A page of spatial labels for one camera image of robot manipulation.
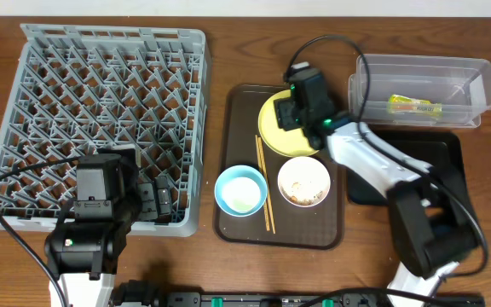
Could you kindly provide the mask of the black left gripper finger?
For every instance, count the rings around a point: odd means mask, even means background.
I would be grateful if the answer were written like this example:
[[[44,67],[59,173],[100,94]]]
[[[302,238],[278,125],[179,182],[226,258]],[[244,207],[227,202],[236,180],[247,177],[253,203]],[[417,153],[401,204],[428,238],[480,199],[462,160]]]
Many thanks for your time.
[[[157,209],[160,216],[167,216],[171,213],[171,194],[170,186],[166,177],[155,179]]]
[[[153,183],[142,183],[138,185],[138,193],[142,201],[142,209],[138,216],[140,221],[153,221],[159,217],[155,188]]]

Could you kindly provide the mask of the pink small plate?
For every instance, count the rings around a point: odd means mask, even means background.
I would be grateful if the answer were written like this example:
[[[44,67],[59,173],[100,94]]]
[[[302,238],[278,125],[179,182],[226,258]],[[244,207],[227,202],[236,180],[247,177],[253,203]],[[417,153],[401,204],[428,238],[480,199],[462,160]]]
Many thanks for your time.
[[[277,187],[290,204],[309,208],[319,205],[328,196],[331,177],[318,159],[296,157],[289,159],[280,168]]]

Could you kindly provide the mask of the light blue bowl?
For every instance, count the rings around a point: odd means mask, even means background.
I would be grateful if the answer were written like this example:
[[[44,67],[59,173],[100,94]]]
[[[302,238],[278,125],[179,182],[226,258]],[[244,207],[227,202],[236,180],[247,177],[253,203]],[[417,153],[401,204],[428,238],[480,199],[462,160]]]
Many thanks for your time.
[[[216,180],[214,195],[220,210],[232,217],[249,217],[263,208],[261,173],[248,165],[234,165]]]

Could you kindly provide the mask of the green snack wrapper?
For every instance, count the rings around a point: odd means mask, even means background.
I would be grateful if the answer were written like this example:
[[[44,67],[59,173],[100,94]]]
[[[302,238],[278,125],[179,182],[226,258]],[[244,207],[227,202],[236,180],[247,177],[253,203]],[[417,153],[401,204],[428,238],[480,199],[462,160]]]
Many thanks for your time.
[[[392,95],[389,98],[387,110],[394,114],[418,114],[434,118],[442,116],[440,103],[400,95]]]

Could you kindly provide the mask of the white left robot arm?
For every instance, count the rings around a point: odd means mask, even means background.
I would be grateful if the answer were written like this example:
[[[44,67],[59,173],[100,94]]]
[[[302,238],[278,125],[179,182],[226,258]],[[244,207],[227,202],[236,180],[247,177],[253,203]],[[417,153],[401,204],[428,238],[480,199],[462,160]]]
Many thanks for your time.
[[[137,221],[170,215],[165,179],[142,183],[133,147],[103,148],[78,160],[77,196],[62,210],[45,241],[49,271],[68,306],[160,306],[164,300],[150,281],[117,286],[118,257]]]

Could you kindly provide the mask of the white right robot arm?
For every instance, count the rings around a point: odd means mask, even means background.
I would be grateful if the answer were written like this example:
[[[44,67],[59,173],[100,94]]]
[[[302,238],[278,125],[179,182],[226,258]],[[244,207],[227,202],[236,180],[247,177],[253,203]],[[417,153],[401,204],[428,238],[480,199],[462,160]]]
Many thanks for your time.
[[[436,287],[458,276],[456,268],[476,248],[488,249],[471,208],[465,179],[453,168],[439,171],[407,156],[331,100],[322,72],[304,62],[284,75],[290,95],[275,101],[283,130],[300,129],[309,146],[360,176],[388,203],[390,231],[400,264],[385,289],[356,294],[385,295],[393,306],[443,306]]]

